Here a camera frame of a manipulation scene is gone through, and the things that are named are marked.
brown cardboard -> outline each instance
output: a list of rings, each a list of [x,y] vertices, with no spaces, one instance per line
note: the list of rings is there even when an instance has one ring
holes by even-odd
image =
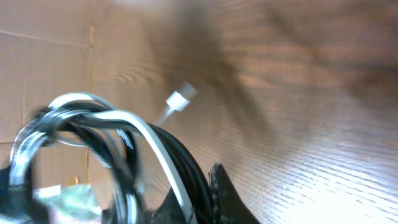
[[[56,144],[43,147],[36,155],[34,164],[37,188],[57,184],[72,185],[87,183],[86,148]]]
[[[90,91],[92,1],[0,2],[0,143],[6,157],[32,110]],[[86,149],[57,144],[37,155],[37,187],[86,182]]]
[[[11,143],[0,143],[0,169],[9,165]]]
[[[97,158],[91,152],[88,154],[88,181],[91,184],[91,188],[100,207],[106,209],[113,195],[111,173],[98,162]]]

cable connector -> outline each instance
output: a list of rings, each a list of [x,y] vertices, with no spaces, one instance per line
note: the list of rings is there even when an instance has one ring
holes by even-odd
[[[166,103],[172,110],[182,111],[197,94],[196,89],[189,83],[184,83],[180,91],[174,91],[166,100]]]
[[[168,107],[164,109],[160,118],[155,121],[154,124],[156,126],[160,126],[174,111],[182,111],[196,96],[196,94],[196,89],[189,83],[185,82],[181,89],[174,91],[173,94],[171,94],[171,96],[166,100]]]

cardboard surface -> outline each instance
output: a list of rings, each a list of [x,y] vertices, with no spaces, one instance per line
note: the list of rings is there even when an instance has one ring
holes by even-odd
[[[153,121],[190,82],[199,94],[166,130],[204,173],[222,162],[262,223],[322,223],[346,217],[341,210],[397,222],[397,8],[359,0],[1,1],[0,141],[11,142],[30,110],[67,91],[92,91]],[[168,182],[153,152],[142,153],[160,202]],[[43,149],[39,185],[83,175],[83,156]],[[88,167],[105,207],[111,179],[92,156]],[[308,220],[313,214],[320,220]]]
[[[0,143],[0,169],[9,165],[11,146],[11,143]]]
[[[12,142],[30,112],[70,91],[90,90],[92,1],[0,2],[0,146]],[[7,149],[1,156],[7,156]],[[43,148],[37,187],[86,182],[84,148]]]

black cable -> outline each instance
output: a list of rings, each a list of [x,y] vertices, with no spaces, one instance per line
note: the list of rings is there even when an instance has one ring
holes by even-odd
[[[172,159],[178,174],[180,175],[182,182],[190,196],[191,203],[194,207],[198,205],[200,201],[200,193],[198,191],[198,186],[192,172],[191,167],[184,161],[184,159],[178,154],[178,151],[174,149],[174,145],[166,138],[159,136],[160,141],[165,146],[170,158]]]
[[[104,106],[97,105],[95,103],[70,103],[62,108],[66,110],[89,110],[92,113],[97,113],[97,112],[102,112],[102,111],[107,111],[108,109],[105,108]],[[67,131],[64,127],[61,127],[60,130]],[[131,171],[131,174],[133,175],[133,179],[137,177],[138,173],[138,154],[137,154],[137,149],[136,149],[136,141],[134,139],[134,136],[131,131],[122,131],[124,135],[127,137],[127,140],[129,142],[126,142],[126,139],[122,138],[123,140],[123,147],[126,155],[126,163],[128,168]]]
[[[128,178],[128,176],[121,171],[117,167],[116,162],[114,161],[113,155],[111,151],[109,150],[109,147],[107,146],[105,140],[97,134],[95,131],[91,130],[90,128],[84,128],[81,126],[76,126],[74,124],[67,124],[65,125],[65,129],[75,133],[76,135],[79,136],[79,138],[87,144],[87,146],[98,156],[100,156],[104,161],[106,161],[110,166],[110,171],[112,173],[113,179],[118,182],[118,185],[120,186],[119,191],[117,189],[116,192],[117,194],[123,196],[123,204],[124,207],[127,208],[128,204],[128,199],[127,195],[134,195],[135,198],[138,198],[138,194],[134,189],[134,179]],[[144,209],[142,204],[140,203],[139,200],[136,200],[138,208],[137,212],[138,216],[140,218],[138,219],[143,219],[144,218]],[[107,210],[106,215],[103,217],[108,221],[111,221],[111,223],[122,223],[122,220],[118,220],[117,218],[117,213],[114,210]]]
[[[178,155],[181,156],[188,164],[189,168],[191,168],[195,176],[195,185],[200,188],[200,199],[203,200],[201,203],[196,204],[195,208],[202,211],[206,217],[212,217],[213,200],[211,198],[210,189],[196,160],[194,160],[187,148],[170,133],[153,124],[151,124],[151,128],[155,130],[161,138],[167,138],[169,140],[169,144],[174,146],[173,148],[178,151]]]

